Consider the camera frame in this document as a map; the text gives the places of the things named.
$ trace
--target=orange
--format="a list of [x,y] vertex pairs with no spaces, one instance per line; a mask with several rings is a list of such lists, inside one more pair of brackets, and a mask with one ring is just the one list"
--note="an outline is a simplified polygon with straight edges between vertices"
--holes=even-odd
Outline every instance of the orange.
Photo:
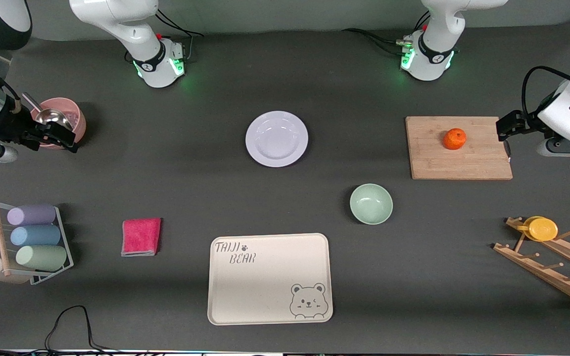
[[466,132],[462,129],[452,129],[443,136],[443,146],[447,149],[459,149],[466,143]]

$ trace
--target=green bowl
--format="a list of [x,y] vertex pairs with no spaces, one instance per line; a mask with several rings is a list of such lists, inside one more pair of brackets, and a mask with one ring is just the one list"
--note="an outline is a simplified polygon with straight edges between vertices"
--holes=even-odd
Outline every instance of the green bowl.
[[349,202],[353,216],[368,225],[383,223],[393,212],[393,198],[386,189],[369,183],[357,187]]

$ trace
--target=bear face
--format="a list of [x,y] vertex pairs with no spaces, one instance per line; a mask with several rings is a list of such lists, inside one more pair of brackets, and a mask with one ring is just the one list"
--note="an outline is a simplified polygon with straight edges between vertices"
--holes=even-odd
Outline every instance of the bear face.
[[316,283],[313,287],[303,288],[300,284],[291,287],[292,299],[289,311],[294,317],[299,315],[305,318],[313,318],[317,315],[324,316],[329,305],[324,298],[325,287],[322,283]]

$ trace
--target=yellow mug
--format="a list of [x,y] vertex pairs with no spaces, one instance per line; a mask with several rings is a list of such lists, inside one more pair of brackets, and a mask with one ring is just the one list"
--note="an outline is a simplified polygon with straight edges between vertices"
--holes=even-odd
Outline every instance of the yellow mug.
[[532,241],[549,241],[558,235],[558,227],[552,220],[542,216],[534,216],[525,220],[522,225],[516,226],[516,230],[521,231]]

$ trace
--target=cable connector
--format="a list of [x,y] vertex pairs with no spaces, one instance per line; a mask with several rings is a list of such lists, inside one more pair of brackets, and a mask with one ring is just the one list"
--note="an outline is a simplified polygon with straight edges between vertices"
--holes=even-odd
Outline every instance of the cable connector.
[[398,40],[395,40],[395,45],[399,45],[401,47],[412,48],[412,40],[410,40],[410,39],[398,39]]

